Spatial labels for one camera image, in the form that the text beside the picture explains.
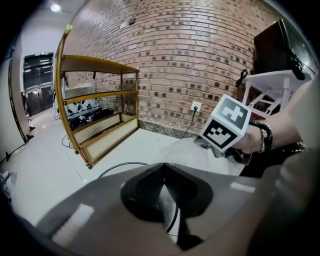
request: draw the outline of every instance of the white wall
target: white wall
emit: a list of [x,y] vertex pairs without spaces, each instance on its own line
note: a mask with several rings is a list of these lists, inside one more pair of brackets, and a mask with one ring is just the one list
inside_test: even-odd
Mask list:
[[61,0],[61,10],[50,10],[52,1],[44,1],[42,7],[35,11],[24,23],[18,40],[21,40],[22,54],[20,60],[20,90],[24,90],[24,57],[42,52],[55,53],[61,36],[73,17],[86,0]]
[[0,161],[25,142],[18,130],[9,97],[9,64],[11,59],[0,65]]
[[66,25],[71,21],[67,15],[57,15],[60,13],[48,13],[36,15],[29,18],[20,33],[22,44],[22,54],[20,60],[20,90],[23,86],[24,57],[41,52],[55,53]]

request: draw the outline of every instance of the ceiling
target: ceiling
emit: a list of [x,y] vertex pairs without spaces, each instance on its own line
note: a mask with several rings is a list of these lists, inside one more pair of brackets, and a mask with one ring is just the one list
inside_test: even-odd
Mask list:
[[[34,11],[31,18],[40,17],[63,17],[71,22],[79,9],[87,0],[44,0]],[[51,11],[53,4],[59,4],[61,10],[58,12]]]

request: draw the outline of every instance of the wrist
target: wrist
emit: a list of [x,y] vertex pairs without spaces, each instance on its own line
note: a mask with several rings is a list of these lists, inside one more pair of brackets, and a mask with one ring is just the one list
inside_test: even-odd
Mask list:
[[260,151],[263,143],[261,130],[256,126],[249,125],[248,135],[250,136],[250,141],[251,141],[250,153]]

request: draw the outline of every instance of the black bracelet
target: black bracelet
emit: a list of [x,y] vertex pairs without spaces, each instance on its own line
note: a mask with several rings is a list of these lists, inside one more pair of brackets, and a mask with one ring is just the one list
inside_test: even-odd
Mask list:
[[272,148],[273,135],[270,129],[270,125],[264,121],[250,121],[250,125],[258,127],[261,130],[262,147],[260,152],[269,151]]

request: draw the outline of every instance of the white floor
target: white floor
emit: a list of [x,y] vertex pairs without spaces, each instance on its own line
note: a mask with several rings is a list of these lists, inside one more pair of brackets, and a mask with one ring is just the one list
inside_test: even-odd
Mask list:
[[[138,129],[90,170],[79,154],[62,145],[66,132],[62,122],[54,119],[52,108],[33,116],[31,126],[35,127],[31,132],[34,138],[14,152],[9,162],[3,162],[0,171],[16,173],[12,207],[33,225],[57,203],[121,163],[170,162],[227,175],[239,175],[243,168],[225,158],[215,158],[210,150],[196,146],[192,138],[179,140]],[[174,242],[179,223],[180,212],[169,232]]]
[[33,116],[31,126],[36,128],[31,132],[34,138],[13,153],[9,162],[3,162],[0,170],[17,173],[12,207],[33,225],[108,168],[125,162],[154,163],[160,149],[178,140],[138,129],[89,170],[80,155],[61,144],[66,133],[52,108]]

